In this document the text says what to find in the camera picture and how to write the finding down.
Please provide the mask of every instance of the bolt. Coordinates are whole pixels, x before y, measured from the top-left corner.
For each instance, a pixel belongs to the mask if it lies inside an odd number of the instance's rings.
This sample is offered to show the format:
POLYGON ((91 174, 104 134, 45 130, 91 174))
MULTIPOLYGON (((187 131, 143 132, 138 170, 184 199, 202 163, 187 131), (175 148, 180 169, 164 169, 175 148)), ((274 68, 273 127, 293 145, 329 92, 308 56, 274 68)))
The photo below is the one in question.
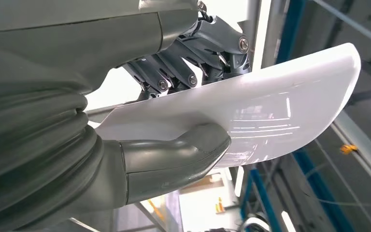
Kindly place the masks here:
POLYGON ((192 87, 195 87, 195 86, 197 85, 198 80, 197 80, 196 76, 194 76, 194 75, 190 75, 190 76, 188 77, 188 82, 190 83, 190 85, 191 85, 192 87))
POLYGON ((248 52, 248 49, 249 49, 249 42, 247 40, 247 38, 245 37, 241 37, 240 38, 240 51, 243 52, 243 53, 246 53, 248 52))
POLYGON ((158 82, 158 88, 161 90, 161 91, 166 91, 167 88, 169 87, 169 85, 167 84, 167 82, 165 80, 160 80, 158 82))
POLYGON ((202 9, 204 7, 204 3, 202 1, 198 1, 197 2, 197 5, 200 9, 202 9))

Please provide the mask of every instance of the cable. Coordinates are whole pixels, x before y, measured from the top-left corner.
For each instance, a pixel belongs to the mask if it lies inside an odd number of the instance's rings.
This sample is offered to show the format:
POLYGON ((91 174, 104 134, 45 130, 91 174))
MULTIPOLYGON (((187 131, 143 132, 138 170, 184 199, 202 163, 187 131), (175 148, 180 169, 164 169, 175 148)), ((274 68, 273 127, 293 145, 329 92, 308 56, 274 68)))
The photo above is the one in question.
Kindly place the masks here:
POLYGON ((333 201, 327 201, 327 200, 323 200, 323 199, 320 199, 320 198, 317 198, 317 197, 314 197, 312 196, 311 194, 307 193, 305 190, 304 190, 304 184, 305 184, 305 180, 308 180, 308 178, 313 175, 314 173, 318 172, 319 170, 323 169, 324 167, 326 167, 327 163, 322 163, 316 167, 314 167, 313 169, 311 169, 309 172, 307 172, 305 174, 305 179, 304 180, 301 180, 300 182, 300 189, 301 191, 303 192, 303 194, 305 194, 306 196, 310 197, 311 199, 314 199, 314 200, 317 200, 319 202, 322 202, 322 203, 328 203, 328 204, 335 204, 335 205, 341 205, 341 206, 357 206, 357 207, 361 207, 361 206, 369 206, 371 207, 371 203, 355 203, 355 202, 333 202, 333 201))

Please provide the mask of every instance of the white panel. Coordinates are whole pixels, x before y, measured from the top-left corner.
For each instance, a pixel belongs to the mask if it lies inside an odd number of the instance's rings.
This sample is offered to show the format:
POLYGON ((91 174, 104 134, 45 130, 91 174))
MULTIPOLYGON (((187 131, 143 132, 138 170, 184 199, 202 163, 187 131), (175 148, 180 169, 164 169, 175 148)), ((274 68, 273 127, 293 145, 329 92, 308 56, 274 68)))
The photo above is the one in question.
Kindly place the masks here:
POLYGON ((115 108, 96 129, 103 139, 171 140, 215 122, 232 137, 217 167, 290 153, 316 138, 348 101, 360 71, 343 44, 228 80, 115 108))

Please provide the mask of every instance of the robotic hand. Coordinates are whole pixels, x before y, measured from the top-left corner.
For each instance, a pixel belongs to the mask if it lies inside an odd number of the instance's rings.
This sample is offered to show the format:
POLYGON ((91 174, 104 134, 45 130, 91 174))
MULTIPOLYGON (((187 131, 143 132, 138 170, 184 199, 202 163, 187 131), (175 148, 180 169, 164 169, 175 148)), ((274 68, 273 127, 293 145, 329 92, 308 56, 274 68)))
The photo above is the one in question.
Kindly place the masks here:
POLYGON ((208 16, 202 1, 198 7, 201 17, 170 47, 123 66, 142 87, 138 100, 197 86, 195 73, 183 59, 202 70, 202 85, 251 71, 247 37, 220 17, 208 16))
POLYGON ((203 84, 248 72, 245 36, 195 0, 2 1, 11 13, 0 14, 0 231, 173 191, 229 147, 216 124, 172 141, 105 141, 83 112, 83 95, 113 67, 124 65, 146 99, 197 85, 182 58, 203 84))

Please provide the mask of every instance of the metal beam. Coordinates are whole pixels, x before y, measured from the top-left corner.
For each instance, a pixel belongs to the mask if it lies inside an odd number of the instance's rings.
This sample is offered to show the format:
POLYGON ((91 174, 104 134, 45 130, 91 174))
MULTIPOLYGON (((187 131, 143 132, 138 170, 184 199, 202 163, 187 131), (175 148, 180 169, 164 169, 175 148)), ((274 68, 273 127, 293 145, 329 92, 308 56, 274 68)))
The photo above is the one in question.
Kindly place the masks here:
POLYGON ((371 140, 356 125, 356 123, 342 111, 331 125, 344 144, 353 144, 357 152, 353 152, 355 159, 371 176, 371 140))

